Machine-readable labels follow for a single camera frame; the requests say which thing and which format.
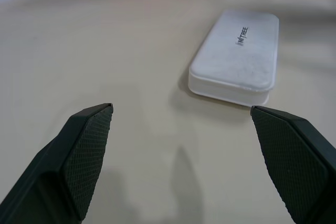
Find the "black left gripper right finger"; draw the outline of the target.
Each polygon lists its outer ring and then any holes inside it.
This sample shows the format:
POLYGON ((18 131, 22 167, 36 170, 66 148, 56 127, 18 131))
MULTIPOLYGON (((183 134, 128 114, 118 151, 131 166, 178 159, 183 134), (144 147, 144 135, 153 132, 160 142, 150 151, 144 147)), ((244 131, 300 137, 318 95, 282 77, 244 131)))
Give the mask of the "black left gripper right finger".
POLYGON ((335 148, 306 119, 253 106, 268 174, 295 223, 335 223, 335 148))

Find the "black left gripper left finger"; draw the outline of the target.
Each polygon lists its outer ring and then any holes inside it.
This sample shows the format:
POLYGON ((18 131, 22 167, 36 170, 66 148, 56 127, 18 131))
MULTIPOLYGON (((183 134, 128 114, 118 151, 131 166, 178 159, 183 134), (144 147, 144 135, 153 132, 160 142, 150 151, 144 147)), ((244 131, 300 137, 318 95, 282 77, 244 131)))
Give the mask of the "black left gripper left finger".
POLYGON ((1 203, 1 223, 82 223, 106 151, 113 105, 72 115, 1 203))

